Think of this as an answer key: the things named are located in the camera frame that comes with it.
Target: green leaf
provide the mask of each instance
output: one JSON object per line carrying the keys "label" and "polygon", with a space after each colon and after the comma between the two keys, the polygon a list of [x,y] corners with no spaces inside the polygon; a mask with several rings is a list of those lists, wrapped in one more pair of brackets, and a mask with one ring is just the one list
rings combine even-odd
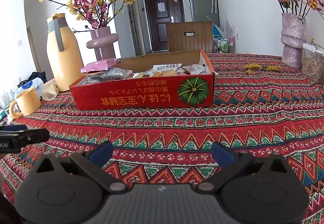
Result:
{"label": "green leaf", "polygon": [[284,8],[290,8],[290,2],[282,2],[281,3],[283,5]]}

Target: table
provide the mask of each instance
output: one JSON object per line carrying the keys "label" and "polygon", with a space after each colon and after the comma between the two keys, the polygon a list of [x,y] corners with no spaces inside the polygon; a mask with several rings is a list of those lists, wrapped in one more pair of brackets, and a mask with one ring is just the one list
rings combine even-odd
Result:
{"label": "table", "polygon": [[[218,170],[210,155],[213,141],[266,157],[284,155],[309,194],[304,223],[324,223],[324,90],[282,66],[277,56],[209,54],[219,75],[212,108],[79,111],[70,92],[43,101],[34,114],[16,121],[47,128],[46,143],[23,148],[0,161],[4,191],[14,193],[45,151],[66,157],[111,141],[113,158],[103,167],[123,182],[197,184]],[[262,70],[247,74],[247,63]]]}

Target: yellow thermos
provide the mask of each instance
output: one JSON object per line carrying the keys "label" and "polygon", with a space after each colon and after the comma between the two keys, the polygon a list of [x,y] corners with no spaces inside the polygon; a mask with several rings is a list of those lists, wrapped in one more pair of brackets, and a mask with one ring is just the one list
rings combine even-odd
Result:
{"label": "yellow thermos", "polygon": [[82,75],[84,67],[78,42],[65,20],[65,14],[54,14],[49,19],[47,37],[47,56],[54,78],[60,91],[69,90],[69,86]]}

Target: ceramic vase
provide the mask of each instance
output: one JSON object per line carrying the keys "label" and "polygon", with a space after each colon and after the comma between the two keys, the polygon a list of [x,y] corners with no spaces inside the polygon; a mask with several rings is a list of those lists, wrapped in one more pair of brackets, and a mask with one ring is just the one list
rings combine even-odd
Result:
{"label": "ceramic vase", "polygon": [[282,63],[301,68],[303,44],[306,42],[305,18],[292,13],[282,13],[281,42],[284,44]]}
{"label": "ceramic vase", "polygon": [[113,43],[119,39],[119,36],[111,34],[110,27],[95,29],[90,33],[92,40],[88,41],[86,46],[95,49],[98,61],[116,57]]}

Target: chair backrest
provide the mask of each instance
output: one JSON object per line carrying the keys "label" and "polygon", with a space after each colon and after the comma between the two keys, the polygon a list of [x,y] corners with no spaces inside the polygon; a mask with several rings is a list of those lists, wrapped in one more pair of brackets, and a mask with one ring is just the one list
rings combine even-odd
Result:
{"label": "chair backrest", "polygon": [[169,52],[204,50],[213,53],[213,23],[184,22],[166,25]]}

